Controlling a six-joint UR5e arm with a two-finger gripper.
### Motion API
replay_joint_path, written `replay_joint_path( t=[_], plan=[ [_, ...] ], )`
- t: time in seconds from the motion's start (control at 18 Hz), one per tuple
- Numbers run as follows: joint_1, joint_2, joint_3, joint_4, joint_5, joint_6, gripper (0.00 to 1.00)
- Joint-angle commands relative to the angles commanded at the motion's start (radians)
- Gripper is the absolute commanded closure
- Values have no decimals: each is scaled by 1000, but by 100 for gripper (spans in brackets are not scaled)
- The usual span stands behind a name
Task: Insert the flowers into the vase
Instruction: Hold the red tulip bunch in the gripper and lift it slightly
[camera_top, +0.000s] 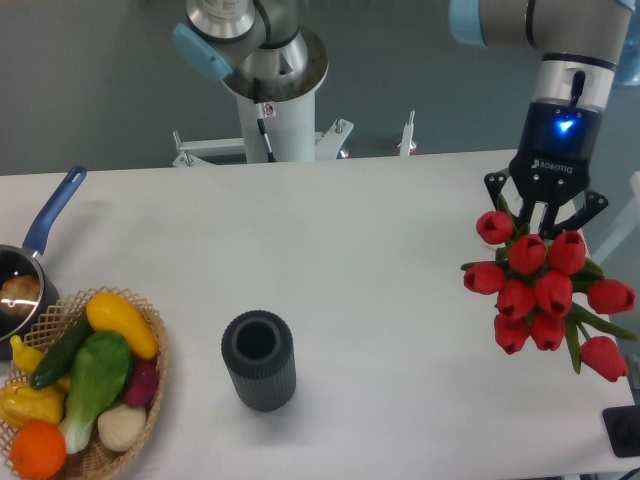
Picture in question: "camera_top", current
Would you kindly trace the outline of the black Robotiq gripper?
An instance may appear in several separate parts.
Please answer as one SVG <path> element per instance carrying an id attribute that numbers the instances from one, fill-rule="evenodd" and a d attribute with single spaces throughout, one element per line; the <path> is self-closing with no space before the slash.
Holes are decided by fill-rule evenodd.
<path id="1" fill-rule="evenodd" d="M 523 226 L 531 224 L 537 203 L 547 204 L 540 222 L 543 239 L 556 239 L 584 227 L 609 205 L 606 196 L 586 189 L 601 123 L 598 112 L 531 103 L 509 172 L 503 169 L 484 176 L 494 208 L 507 213 L 516 226 Z M 581 207 L 558 221 L 560 206 L 582 191 Z"/>

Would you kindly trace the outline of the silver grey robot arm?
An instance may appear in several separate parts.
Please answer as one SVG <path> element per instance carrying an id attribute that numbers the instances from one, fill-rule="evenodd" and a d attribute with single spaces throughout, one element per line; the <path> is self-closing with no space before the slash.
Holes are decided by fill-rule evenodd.
<path id="1" fill-rule="evenodd" d="M 626 32 L 631 1 L 453 1 L 456 40 L 541 51 L 536 88 L 509 166 L 485 178 L 497 198 L 507 181 L 522 205 L 517 224 L 543 205 L 538 231 L 553 239 L 583 227 L 606 206 L 589 165 Z M 333 158 L 346 129 L 315 132 L 315 93 L 328 71 L 326 48 L 303 27 L 295 1 L 190 1 L 173 42 L 200 75 L 235 96 L 247 160 Z"/>

